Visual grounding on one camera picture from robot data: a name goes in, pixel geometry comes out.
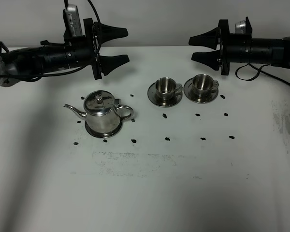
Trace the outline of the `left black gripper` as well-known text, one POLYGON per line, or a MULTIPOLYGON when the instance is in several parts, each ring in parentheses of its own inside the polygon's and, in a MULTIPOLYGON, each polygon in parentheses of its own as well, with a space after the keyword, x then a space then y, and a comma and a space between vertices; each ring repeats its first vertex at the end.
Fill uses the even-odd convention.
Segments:
POLYGON ((83 20, 85 27, 85 36, 90 53, 89 64, 92 67, 95 80, 102 79, 102 75, 107 76, 116 68, 130 61, 128 55, 118 56, 101 56, 99 55, 101 44, 114 40, 128 37, 126 28, 113 27, 98 23, 98 30, 92 18, 83 20))

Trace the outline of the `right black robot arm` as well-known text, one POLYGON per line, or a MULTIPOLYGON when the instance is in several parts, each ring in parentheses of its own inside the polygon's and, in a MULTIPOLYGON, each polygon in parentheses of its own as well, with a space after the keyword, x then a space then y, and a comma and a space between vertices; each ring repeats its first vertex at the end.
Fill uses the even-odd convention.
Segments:
POLYGON ((290 69, 290 37, 262 39, 252 37, 248 18, 235 25, 230 33, 227 19, 206 33, 190 37, 189 45, 211 48, 211 52, 195 52, 191 60, 204 64, 221 75, 228 75, 230 63, 266 64, 290 69))

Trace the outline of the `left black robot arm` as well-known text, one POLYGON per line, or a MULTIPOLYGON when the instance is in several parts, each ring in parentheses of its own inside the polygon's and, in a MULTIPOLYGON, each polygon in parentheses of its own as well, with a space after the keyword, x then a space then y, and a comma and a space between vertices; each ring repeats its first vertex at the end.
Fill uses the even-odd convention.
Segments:
POLYGON ((36 82, 43 77, 69 75, 92 67, 94 79, 107 76, 129 62, 128 55, 102 56, 100 47, 110 40, 128 36, 126 28, 112 27, 84 19, 85 34, 72 36, 67 29, 64 43, 42 41, 39 47, 10 51, 0 42, 0 86, 36 82))

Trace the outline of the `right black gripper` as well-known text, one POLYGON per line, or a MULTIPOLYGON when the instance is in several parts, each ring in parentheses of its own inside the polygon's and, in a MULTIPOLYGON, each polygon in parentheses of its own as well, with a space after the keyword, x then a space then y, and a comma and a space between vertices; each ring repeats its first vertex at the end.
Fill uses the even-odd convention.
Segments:
POLYGON ((221 68, 221 75, 229 75, 230 63, 227 61, 227 41, 229 38, 229 22, 227 19, 219 20, 218 27, 201 35, 190 37, 188 44, 201 46, 216 50, 219 43, 219 50, 211 52, 195 52, 191 60, 204 64, 211 69, 218 71, 221 68))

